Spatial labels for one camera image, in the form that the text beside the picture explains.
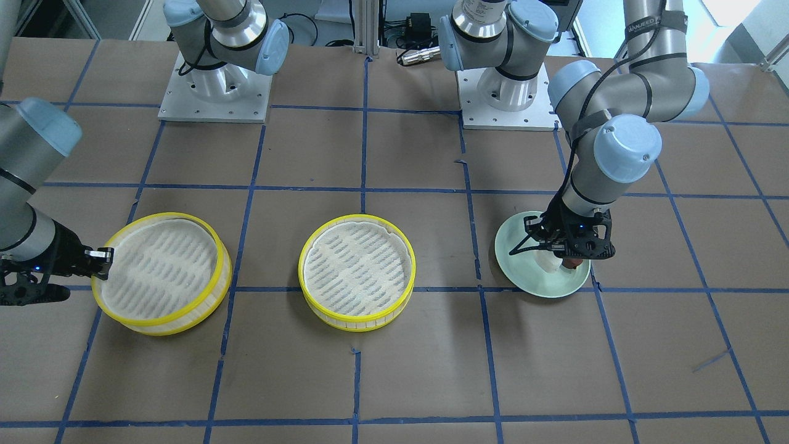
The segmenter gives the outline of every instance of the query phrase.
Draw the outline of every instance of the blue joint cap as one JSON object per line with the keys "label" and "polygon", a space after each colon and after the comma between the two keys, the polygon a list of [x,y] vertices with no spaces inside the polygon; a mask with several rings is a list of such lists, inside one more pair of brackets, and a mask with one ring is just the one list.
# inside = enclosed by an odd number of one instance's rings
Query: blue joint cap
{"label": "blue joint cap", "polygon": [[29,97],[17,105],[17,112],[42,139],[68,157],[82,138],[80,125],[52,103]]}
{"label": "blue joint cap", "polygon": [[559,19],[550,6],[537,0],[513,0],[510,18],[520,29],[535,39],[550,43],[559,34]]}
{"label": "blue joint cap", "polygon": [[686,117],[695,115],[701,111],[701,109],[704,107],[704,104],[707,103],[707,98],[709,98],[709,80],[704,74],[704,71],[692,66],[689,66],[689,68],[691,71],[693,71],[693,74],[696,77],[696,86],[693,90],[693,95],[690,97],[688,104],[685,106],[685,109],[682,110],[678,116],[674,117],[674,119],[684,119]]}
{"label": "blue joint cap", "polygon": [[600,68],[589,60],[578,60],[559,70],[551,79],[551,83],[548,84],[548,97],[551,98],[551,105],[554,109],[579,81],[595,72],[599,73]]}
{"label": "blue joint cap", "polygon": [[177,28],[203,16],[203,10],[195,0],[165,0],[164,19],[167,26]]}
{"label": "blue joint cap", "polygon": [[260,53],[257,55],[255,72],[264,76],[273,76],[288,54],[288,43],[290,34],[288,28],[280,20],[274,20],[268,27],[268,32],[260,45]]}
{"label": "blue joint cap", "polygon": [[460,52],[458,51],[458,40],[454,35],[454,29],[449,20],[449,16],[443,16],[439,19],[441,59],[448,70],[463,71],[463,61],[460,59]]}
{"label": "blue joint cap", "polygon": [[621,114],[605,123],[594,139],[594,158],[614,182],[632,183],[649,171],[663,148],[660,131],[640,115]]}

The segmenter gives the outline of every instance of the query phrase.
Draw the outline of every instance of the floor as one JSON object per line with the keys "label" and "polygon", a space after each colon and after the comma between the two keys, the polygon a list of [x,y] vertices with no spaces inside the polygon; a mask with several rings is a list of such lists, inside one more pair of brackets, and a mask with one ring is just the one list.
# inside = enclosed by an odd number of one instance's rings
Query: floor
{"label": "floor", "polygon": [[[2,100],[43,97],[84,131],[31,204],[91,246],[193,214],[234,279],[172,337],[103,315],[84,278],[60,280],[63,303],[4,307],[0,442],[789,442],[789,98],[772,74],[697,65],[710,101],[659,124],[657,167],[612,210],[617,255],[546,300],[491,245],[561,183],[560,131],[463,131],[441,63],[299,46],[266,126],[164,123],[177,52],[13,42]],[[310,233],[358,212],[399,226],[418,264],[408,307],[370,333],[323,324],[296,276]]]}

